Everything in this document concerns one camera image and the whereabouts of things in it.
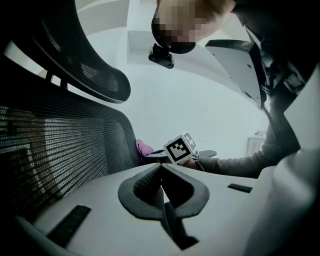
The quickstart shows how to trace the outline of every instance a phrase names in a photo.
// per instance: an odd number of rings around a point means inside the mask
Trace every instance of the person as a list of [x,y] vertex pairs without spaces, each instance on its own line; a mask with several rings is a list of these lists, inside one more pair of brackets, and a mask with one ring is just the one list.
[[[317,43],[302,35],[310,37],[318,30],[317,1],[157,0],[157,4],[152,22],[158,24],[164,40],[172,44],[183,46],[183,43],[197,42],[209,36],[221,27],[227,14],[234,13],[261,41],[265,52],[290,61],[306,81],[318,61]],[[278,85],[270,98],[270,115],[281,141],[276,141],[269,126],[261,151],[252,156],[236,159],[200,157],[200,165],[194,159],[184,161],[182,165],[195,170],[201,166],[205,172],[220,175],[258,178],[264,168],[277,165],[282,158],[300,149],[284,116],[295,98],[284,84]]]

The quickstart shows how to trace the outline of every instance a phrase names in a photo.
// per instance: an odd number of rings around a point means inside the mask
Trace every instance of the mesh chair back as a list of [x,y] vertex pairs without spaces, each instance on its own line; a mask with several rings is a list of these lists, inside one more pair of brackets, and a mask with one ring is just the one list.
[[32,222],[79,186],[141,165],[123,113],[1,62],[0,162],[14,214]]
[[32,1],[16,15],[14,43],[31,59],[62,80],[102,100],[125,102],[130,83],[90,45],[74,0]]

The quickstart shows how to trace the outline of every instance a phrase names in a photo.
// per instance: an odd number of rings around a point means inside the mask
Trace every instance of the gray sleeve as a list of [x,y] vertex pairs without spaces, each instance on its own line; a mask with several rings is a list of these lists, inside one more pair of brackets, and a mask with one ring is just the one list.
[[299,150],[300,146],[297,138],[284,116],[284,111],[294,98],[293,94],[285,86],[279,89],[277,94],[271,98],[270,115],[281,132],[281,145],[276,142],[269,126],[261,151],[254,153],[252,156],[237,159],[201,157],[199,162],[203,169],[208,173],[220,175],[258,178],[264,168],[277,165],[283,157]]

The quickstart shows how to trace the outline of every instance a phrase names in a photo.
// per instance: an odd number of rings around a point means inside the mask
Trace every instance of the white cube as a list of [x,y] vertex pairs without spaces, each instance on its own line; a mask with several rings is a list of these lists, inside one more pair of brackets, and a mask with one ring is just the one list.
[[171,162],[173,164],[178,164],[181,161],[192,157],[196,152],[197,144],[191,135],[186,132],[184,135],[180,134],[173,140],[170,140],[163,148]]

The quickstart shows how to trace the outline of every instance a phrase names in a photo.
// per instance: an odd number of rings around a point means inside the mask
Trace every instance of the white wall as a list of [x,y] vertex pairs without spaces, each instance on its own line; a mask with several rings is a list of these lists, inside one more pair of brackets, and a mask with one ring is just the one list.
[[132,92],[117,109],[129,118],[136,138],[154,149],[188,131],[199,150],[244,157],[247,138],[268,126],[254,105],[209,79],[160,66],[128,65],[122,71]]

